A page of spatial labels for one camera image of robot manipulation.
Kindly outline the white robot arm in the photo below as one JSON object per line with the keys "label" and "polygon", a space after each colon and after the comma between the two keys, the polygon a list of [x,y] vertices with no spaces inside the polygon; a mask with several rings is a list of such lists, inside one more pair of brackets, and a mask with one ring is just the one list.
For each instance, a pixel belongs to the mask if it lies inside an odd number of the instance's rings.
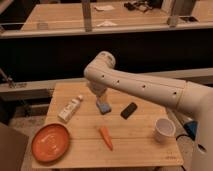
{"label": "white robot arm", "polygon": [[84,69],[91,91],[112,88],[173,108],[197,121],[191,171],[213,171],[213,88],[190,81],[115,70],[115,57],[101,51]]}

